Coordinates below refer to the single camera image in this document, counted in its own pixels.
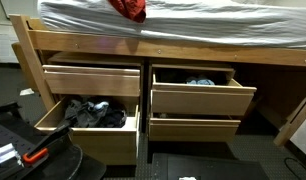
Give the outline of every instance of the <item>open drawer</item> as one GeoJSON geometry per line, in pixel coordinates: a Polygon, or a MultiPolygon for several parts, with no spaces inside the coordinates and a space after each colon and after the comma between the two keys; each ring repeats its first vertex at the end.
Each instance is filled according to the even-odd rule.
{"type": "Polygon", "coordinates": [[[104,96],[140,94],[140,70],[43,65],[52,93],[104,96]]]}
{"type": "Polygon", "coordinates": [[[150,118],[150,141],[227,142],[235,136],[240,120],[228,116],[205,118],[150,118]]]}
{"type": "Polygon", "coordinates": [[[243,87],[233,79],[234,69],[227,67],[190,67],[152,65],[152,112],[174,114],[243,116],[256,88],[243,87]],[[221,83],[215,85],[165,82],[160,72],[181,70],[193,74],[222,74],[221,83]]]}
{"type": "MultiPolygon", "coordinates": [[[[36,125],[39,130],[49,133],[64,118],[69,98],[57,103],[36,125]]],[[[138,146],[138,98],[120,97],[128,112],[122,128],[72,128],[72,141],[78,144],[84,153],[106,165],[136,165],[138,146]]]]}

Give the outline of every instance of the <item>wooden bed frame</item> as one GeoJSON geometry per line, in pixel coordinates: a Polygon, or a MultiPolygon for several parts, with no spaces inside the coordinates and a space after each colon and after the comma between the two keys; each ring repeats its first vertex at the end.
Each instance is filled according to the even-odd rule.
{"type": "MultiPolygon", "coordinates": [[[[42,69],[38,50],[114,54],[306,67],[306,50],[215,45],[202,42],[113,37],[49,31],[39,19],[11,15],[14,29],[47,110],[55,105],[42,69]]],[[[283,145],[306,119],[306,98],[275,139],[283,145]]]]}

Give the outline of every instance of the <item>red handle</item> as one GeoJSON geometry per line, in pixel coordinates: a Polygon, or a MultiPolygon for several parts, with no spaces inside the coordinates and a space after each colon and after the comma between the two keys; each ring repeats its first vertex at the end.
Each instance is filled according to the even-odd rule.
{"type": "Polygon", "coordinates": [[[31,156],[30,158],[27,156],[27,153],[23,155],[23,160],[26,163],[29,164],[34,164],[35,162],[37,162],[39,159],[41,159],[42,157],[44,157],[46,154],[48,153],[47,148],[43,148],[41,151],[35,153],[33,156],[31,156]]]}

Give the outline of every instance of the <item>white bedsheet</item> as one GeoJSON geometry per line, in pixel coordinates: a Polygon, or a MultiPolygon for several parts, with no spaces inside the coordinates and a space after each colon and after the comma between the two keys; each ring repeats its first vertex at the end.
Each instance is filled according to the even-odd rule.
{"type": "Polygon", "coordinates": [[[41,19],[54,31],[306,49],[306,8],[146,0],[146,12],[138,24],[107,0],[39,0],[41,19]]]}

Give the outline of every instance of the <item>red cloth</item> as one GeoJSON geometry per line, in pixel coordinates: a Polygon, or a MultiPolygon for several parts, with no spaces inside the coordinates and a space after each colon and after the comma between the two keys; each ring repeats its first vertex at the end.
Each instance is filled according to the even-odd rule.
{"type": "Polygon", "coordinates": [[[145,20],[145,0],[109,0],[124,17],[142,23],[145,20]]]}

